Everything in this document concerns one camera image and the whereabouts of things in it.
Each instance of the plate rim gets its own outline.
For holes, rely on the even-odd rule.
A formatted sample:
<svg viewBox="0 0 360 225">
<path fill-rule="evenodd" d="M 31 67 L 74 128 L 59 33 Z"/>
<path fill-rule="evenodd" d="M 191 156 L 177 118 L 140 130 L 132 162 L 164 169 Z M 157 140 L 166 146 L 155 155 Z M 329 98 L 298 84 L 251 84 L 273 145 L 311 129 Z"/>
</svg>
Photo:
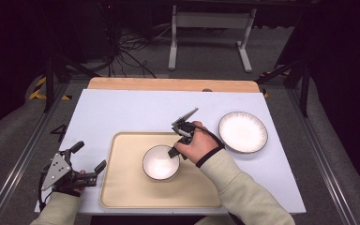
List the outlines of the plate rim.
<svg viewBox="0 0 360 225">
<path fill-rule="evenodd" d="M 244 114 L 251 115 L 251 116 L 253 116 L 254 118 L 256 118 L 256 119 L 262 124 L 262 126 L 264 127 L 264 130 L 265 130 L 265 134 L 266 134 L 265 136 L 266 136 L 266 138 L 265 138 L 264 144 L 262 145 L 261 148 L 259 148 L 259 149 L 257 149 L 257 150 L 254 150 L 254 151 L 248 151 L 248 152 L 246 152 L 246 151 L 240 151 L 240 150 L 237 150 L 237 149 L 233 148 L 232 146 L 230 146 L 228 143 L 226 143 L 226 142 L 224 141 L 223 137 L 221 136 L 220 125 L 222 125 L 222 121 L 223 121 L 223 119 L 224 119 L 226 116 L 229 116 L 230 114 L 234 114 L 234 113 L 244 113 Z M 227 146 L 229 146 L 233 151 L 235 151 L 235 152 L 237 152 L 237 153 L 241 153 L 241 154 L 249 154 L 249 153 L 258 152 L 258 151 L 262 150 L 262 149 L 265 147 L 265 145 L 267 144 L 267 142 L 268 142 L 268 131 L 267 131 L 267 127 L 265 126 L 265 124 L 263 123 L 263 121 L 262 121 L 261 119 L 259 119 L 256 115 L 254 115 L 254 114 L 252 114 L 252 113 L 250 113 L 250 112 L 234 111 L 234 112 L 228 112 L 228 113 L 226 113 L 225 115 L 223 115 L 223 116 L 221 117 L 220 121 L 218 122 L 218 134 L 220 135 L 221 140 L 222 140 Z"/>
</svg>

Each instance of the white plate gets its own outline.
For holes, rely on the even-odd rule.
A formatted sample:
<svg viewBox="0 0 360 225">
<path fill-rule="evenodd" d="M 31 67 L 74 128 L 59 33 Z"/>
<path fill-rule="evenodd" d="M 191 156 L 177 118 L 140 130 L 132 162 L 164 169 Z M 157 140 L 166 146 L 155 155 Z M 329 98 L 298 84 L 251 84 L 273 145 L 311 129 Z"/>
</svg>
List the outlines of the white plate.
<svg viewBox="0 0 360 225">
<path fill-rule="evenodd" d="M 180 157 L 169 157 L 168 145 L 157 145 L 144 155 L 142 168 L 145 173 L 155 180 L 166 180 L 174 176 L 180 166 Z"/>
<path fill-rule="evenodd" d="M 221 139 L 231 149 L 252 153 L 262 149 L 267 143 L 267 129 L 260 119 L 247 112 L 230 112 L 218 124 Z"/>
</svg>

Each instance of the table surface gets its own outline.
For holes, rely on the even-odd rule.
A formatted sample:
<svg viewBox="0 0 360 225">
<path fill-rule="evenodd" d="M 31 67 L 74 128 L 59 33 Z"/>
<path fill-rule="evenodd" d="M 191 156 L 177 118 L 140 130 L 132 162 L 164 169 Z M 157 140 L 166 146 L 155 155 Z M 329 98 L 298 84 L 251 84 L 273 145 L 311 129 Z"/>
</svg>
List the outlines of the table surface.
<svg viewBox="0 0 360 225">
<path fill-rule="evenodd" d="M 214 92 L 202 92 L 206 89 Z M 226 99 L 225 104 L 222 104 L 220 99 Z M 89 83 L 88 89 L 82 92 L 60 150 L 67 149 L 78 141 L 84 141 L 83 150 L 71 158 L 74 170 L 93 170 L 109 155 L 113 136 L 116 133 L 171 131 L 172 120 L 189 112 L 196 105 L 200 109 L 190 119 L 204 121 L 204 125 L 217 135 L 218 132 L 215 130 L 219 118 L 225 113 L 246 111 L 260 118 L 269 134 L 264 149 L 253 155 L 240 155 L 232 151 L 229 153 L 243 171 L 251 174 L 257 182 L 266 187 L 290 213 L 306 212 L 263 94 L 259 92 L 255 82 L 94 78 Z M 82 195 L 80 213 L 90 215 L 226 213 L 223 208 L 107 209 L 99 203 L 103 175 L 104 172 L 97 180 L 97 187 L 88 188 Z"/>
</svg>

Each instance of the black wire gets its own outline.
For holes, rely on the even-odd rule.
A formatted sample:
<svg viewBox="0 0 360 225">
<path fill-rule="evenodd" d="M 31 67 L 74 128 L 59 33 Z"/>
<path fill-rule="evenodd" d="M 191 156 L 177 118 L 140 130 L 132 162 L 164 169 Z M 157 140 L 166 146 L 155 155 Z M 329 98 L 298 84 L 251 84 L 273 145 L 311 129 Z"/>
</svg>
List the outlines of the black wire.
<svg viewBox="0 0 360 225">
<path fill-rule="evenodd" d="M 147 70 L 154 78 L 156 78 L 157 76 L 151 72 L 150 69 L 148 69 L 147 67 L 143 66 L 136 58 L 134 58 L 131 54 L 129 54 L 128 52 L 123 52 L 125 54 L 127 54 L 130 58 L 132 58 L 134 61 L 136 61 L 137 64 L 139 64 L 142 68 L 144 68 L 145 70 Z"/>
</svg>

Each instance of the black wrist strap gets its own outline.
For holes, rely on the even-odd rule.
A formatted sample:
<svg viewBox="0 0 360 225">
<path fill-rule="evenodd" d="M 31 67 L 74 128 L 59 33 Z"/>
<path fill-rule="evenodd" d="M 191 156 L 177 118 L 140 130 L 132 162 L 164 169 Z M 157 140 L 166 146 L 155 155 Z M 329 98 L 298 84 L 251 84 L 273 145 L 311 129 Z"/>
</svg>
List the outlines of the black wrist strap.
<svg viewBox="0 0 360 225">
<path fill-rule="evenodd" d="M 218 146 L 218 147 L 214 148 L 212 151 L 208 152 L 206 155 L 201 157 L 201 159 L 195 164 L 195 166 L 197 166 L 198 168 L 201 168 L 201 166 L 204 164 L 205 161 L 207 161 L 207 159 L 212 157 L 216 152 L 220 151 L 221 149 L 223 149 L 222 146 Z"/>
</svg>

